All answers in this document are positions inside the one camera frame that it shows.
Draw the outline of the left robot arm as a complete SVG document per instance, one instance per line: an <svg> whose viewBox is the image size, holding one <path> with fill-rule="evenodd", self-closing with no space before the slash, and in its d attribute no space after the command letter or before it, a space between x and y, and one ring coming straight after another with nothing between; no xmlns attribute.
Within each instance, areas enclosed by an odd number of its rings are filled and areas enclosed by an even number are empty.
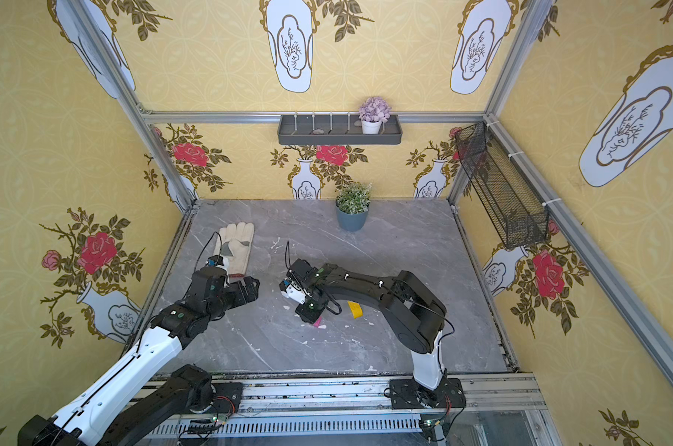
<svg viewBox="0 0 673 446"><path fill-rule="evenodd" d="M212 376L194 365L182 366L138 403L131 399L210 323L256 301L259 290L259 280L231 281L223 268L195 271L185 296L161 310L123 357L53 416L32 417L18 444L133 445L175 414L206 412L216 399Z"/></svg>

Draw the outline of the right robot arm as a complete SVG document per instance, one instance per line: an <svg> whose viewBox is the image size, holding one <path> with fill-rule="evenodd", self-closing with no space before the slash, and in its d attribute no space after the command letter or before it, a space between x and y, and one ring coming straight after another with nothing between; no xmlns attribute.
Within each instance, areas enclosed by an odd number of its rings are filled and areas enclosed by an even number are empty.
<svg viewBox="0 0 673 446"><path fill-rule="evenodd" d="M440 386L447 310L412 272L372 276L336 264L316 268L299 259L288 268L280 290L298 303L296 313L305 323L317 323L326 311L340 315L342 301L379 311L396 339L410 349L416 383L429 391Z"/></svg>

